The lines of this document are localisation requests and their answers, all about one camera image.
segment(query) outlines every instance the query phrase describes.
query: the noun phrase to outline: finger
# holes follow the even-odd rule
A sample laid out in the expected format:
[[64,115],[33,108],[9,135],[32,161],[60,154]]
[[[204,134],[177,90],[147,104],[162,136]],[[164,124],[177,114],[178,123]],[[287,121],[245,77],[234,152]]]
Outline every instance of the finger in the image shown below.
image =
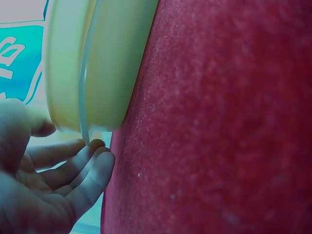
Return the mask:
[[113,153],[102,153],[82,183],[66,196],[76,220],[87,212],[103,193],[111,179],[114,165]]
[[30,136],[43,137],[55,131],[49,118],[21,101],[0,101],[0,168],[16,173]]
[[96,150],[103,146],[105,146],[103,141],[99,139],[93,140],[63,165],[56,169],[41,172],[40,175],[52,190],[67,185],[79,175]]
[[36,169],[45,169],[72,158],[84,146],[84,141],[78,139],[49,146],[27,147],[26,151]]
[[86,166],[79,173],[79,175],[77,175],[76,178],[73,181],[71,181],[69,184],[56,189],[54,193],[62,195],[64,197],[67,196],[72,190],[74,190],[79,184],[81,184],[82,181],[87,177],[89,171],[92,169],[98,156],[104,152],[109,152],[109,151],[110,150],[105,147],[98,148],[93,154],[92,158],[86,164]]

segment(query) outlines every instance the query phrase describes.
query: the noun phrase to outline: white speck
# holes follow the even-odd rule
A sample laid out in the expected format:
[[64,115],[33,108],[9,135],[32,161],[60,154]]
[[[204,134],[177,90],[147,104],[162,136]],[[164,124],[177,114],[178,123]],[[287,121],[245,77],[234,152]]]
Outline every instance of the white speck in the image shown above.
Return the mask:
[[268,212],[266,212],[266,214],[264,215],[264,219],[265,220],[271,220],[274,218],[275,212],[274,210],[269,210]]
[[225,212],[223,214],[223,217],[226,221],[228,221],[231,224],[237,224],[239,223],[239,218],[237,217],[237,215],[230,213],[230,212]]

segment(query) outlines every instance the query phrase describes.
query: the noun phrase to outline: plastic container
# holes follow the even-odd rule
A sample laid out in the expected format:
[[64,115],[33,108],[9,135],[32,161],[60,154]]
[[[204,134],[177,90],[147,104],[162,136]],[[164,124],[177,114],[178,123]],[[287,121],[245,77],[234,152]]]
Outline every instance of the plastic container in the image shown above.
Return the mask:
[[44,73],[63,132],[113,131],[126,115],[158,0],[50,1]]

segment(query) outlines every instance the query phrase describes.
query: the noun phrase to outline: red textured surface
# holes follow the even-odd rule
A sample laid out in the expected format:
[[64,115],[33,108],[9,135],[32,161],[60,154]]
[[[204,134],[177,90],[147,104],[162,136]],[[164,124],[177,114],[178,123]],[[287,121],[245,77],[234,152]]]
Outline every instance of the red textured surface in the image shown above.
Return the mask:
[[160,0],[103,234],[312,233],[312,1]]

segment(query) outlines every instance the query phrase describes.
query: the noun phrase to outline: teal sign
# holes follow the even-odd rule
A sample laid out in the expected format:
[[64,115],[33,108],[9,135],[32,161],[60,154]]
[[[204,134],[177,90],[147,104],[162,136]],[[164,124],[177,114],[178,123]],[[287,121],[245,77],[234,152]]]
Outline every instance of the teal sign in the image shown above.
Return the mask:
[[42,76],[43,26],[44,20],[0,23],[0,99],[32,100]]

